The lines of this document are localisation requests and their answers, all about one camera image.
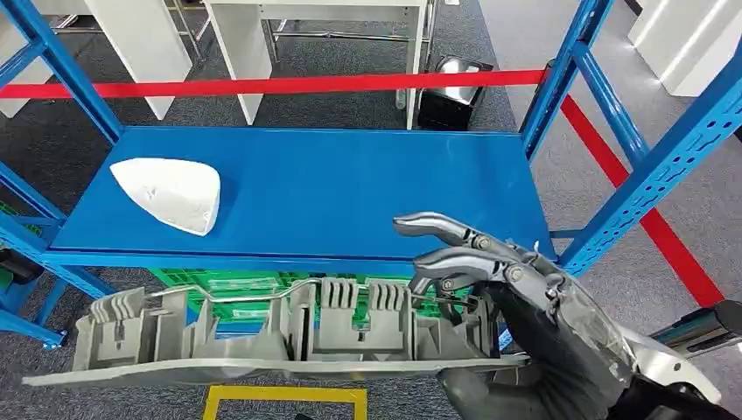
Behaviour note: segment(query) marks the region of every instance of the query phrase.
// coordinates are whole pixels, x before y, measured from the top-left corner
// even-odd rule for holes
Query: yellow floor tape
[[[204,420],[216,420],[220,400],[351,403],[353,405],[353,420],[367,420],[368,411],[365,389],[214,385],[209,388],[206,407],[204,408]]]

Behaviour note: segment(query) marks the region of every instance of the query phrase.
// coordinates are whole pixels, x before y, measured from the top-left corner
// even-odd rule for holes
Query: green plastic crate
[[[9,214],[11,216],[18,216],[20,214],[15,208],[8,206],[2,201],[0,201],[0,212]],[[32,231],[36,236],[41,236],[41,227],[38,227],[36,225],[25,225],[25,228]]]
[[[286,290],[299,280],[310,277],[341,277],[355,278],[359,284],[364,284],[369,278],[380,278],[398,281],[406,284],[410,279],[404,276],[370,276],[348,273],[314,274],[293,273],[282,271],[241,271],[241,270],[210,270],[210,269],[150,269],[150,272],[169,287],[197,284],[217,298],[234,298],[242,296],[258,296],[272,293],[273,290]],[[204,298],[197,291],[188,294],[188,304],[198,312]],[[268,315],[268,302],[240,302],[214,304],[213,314],[221,322],[262,322]],[[366,296],[361,295],[353,315],[353,322],[363,324],[366,321],[368,303]],[[425,301],[422,308],[417,310],[420,315],[440,317],[438,305],[435,302]]]

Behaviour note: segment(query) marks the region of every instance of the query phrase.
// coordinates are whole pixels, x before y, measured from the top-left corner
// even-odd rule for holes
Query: blue shelf frame
[[[558,257],[557,262],[575,276],[584,274],[626,231],[636,225],[644,214],[687,177],[716,146],[742,125],[742,43],[740,43],[732,59],[716,79],[691,104],[660,142],[650,149],[590,52],[612,4],[613,0],[583,0],[580,3],[559,52],[553,60],[553,66],[549,68],[546,78],[536,91],[521,130],[515,134],[497,133],[502,136],[519,136],[524,157],[532,160],[578,72],[585,78],[598,107],[603,111],[626,153],[633,172],[584,227],[551,233],[552,238],[573,238],[571,245]],[[4,84],[11,81],[25,65],[36,57],[42,57],[102,134],[112,144],[118,142],[126,128],[95,92],[89,79],[64,50],[31,1],[0,0],[0,6],[29,43],[7,63],[0,66],[0,82]],[[39,212],[40,218],[34,219],[39,225],[55,229],[64,224],[67,217],[59,209],[4,165],[0,165],[0,182]],[[158,256],[144,251],[125,254],[105,250],[52,251],[50,243],[55,231],[39,238],[29,233],[21,224],[22,221],[23,219],[0,214],[0,240],[43,265],[59,278],[61,284],[71,284],[93,298],[99,298],[114,290],[88,273],[82,266],[205,269],[240,267],[270,270],[271,265],[270,258],[239,255],[209,256],[191,253]],[[345,264],[350,265],[345,267],[339,263],[333,266],[336,262],[333,262],[332,258],[316,258],[312,261],[297,259],[290,263],[303,266],[307,270],[321,266],[323,271],[333,271],[328,269],[332,266],[337,268],[334,270],[337,272],[346,272],[352,266],[352,262],[348,261],[345,261]],[[379,262],[380,274],[397,270],[399,265]],[[25,332],[44,342],[53,341],[43,332],[31,330]]]

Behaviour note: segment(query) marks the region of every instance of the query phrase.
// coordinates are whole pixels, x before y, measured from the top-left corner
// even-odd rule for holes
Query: black glove
[[[464,419],[600,419],[628,383],[627,369],[606,365],[606,355],[577,336],[557,311],[556,324],[516,296],[506,284],[486,290],[507,322],[514,341],[530,355],[537,379],[530,385],[485,384],[476,374],[450,369],[439,376]]]

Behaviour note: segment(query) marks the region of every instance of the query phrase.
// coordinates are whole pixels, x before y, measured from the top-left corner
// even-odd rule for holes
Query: robotic hand
[[[690,418],[736,418],[706,401],[717,401],[718,392],[682,356],[614,324],[574,277],[538,252],[438,213],[394,223],[401,235],[435,235],[450,246],[415,259],[413,293],[433,286],[444,296],[465,287],[488,294],[531,357],[535,377],[526,385],[487,383],[464,369],[443,371],[439,379],[464,419],[636,420],[666,407]],[[443,309],[455,323],[455,311]],[[654,377],[641,375],[646,371]]]

